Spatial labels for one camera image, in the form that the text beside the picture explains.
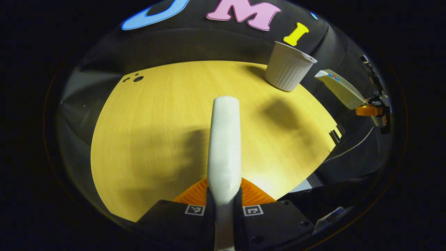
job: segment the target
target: wooden table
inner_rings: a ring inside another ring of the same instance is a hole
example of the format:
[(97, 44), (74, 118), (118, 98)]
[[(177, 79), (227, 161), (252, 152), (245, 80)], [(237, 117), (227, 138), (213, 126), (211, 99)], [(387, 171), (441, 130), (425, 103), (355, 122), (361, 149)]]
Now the wooden table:
[(292, 92), (271, 86), (265, 69), (197, 61), (125, 75), (91, 145), (93, 179), (110, 212), (137, 221), (159, 199), (206, 177), (212, 101), (224, 95), (240, 101), (243, 178), (275, 199), (305, 180), (334, 148), (336, 122), (301, 85)]

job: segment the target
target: wire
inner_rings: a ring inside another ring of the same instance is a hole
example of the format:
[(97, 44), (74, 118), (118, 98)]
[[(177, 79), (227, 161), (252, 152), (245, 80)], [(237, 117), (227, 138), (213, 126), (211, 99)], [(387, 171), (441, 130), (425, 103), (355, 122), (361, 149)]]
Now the wire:
[(329, 159), (325, 160), (324, 162), (322, 162), (322, 164), (324, 164), (325, 162), (328, 162), (328, 161), (330, 161), (330, 160), (332, 160), (332, 159), (335, 159), (335, 158), (337, 158), (337, 157), (341, 157), (342, 155), (346, 154), (347, 152), (350, 152), (351, 150), (355, 149), (355, 148), (356, 148), (357, 146), (359, 146), (362, 142), (364, 142), (365, 139), (367, 139), (367, 137), (370, 135), (370, 133), (372, 132), (372, 130), (373, 130), (374, 127), (375, 127), (375, 125), (372, 125), (372, 128), (370, 128), (370, 131), (369, 131), (369, 132), (367, 133), (367, 135), (363, 138), (363, 140), (361, 140), (358, 144), (356, 144), (356, 145), (353, 146), (352, 148), (348, 149), (347, 151), (345, 151), (345, 152), (343, 152), (343, 153), (341, 153), (341, 154), (339, 154), (339, 155), (337, 155), (337, 156), (335, 156), (335, 157), (332, 157), (332, 158), (329, 158)]

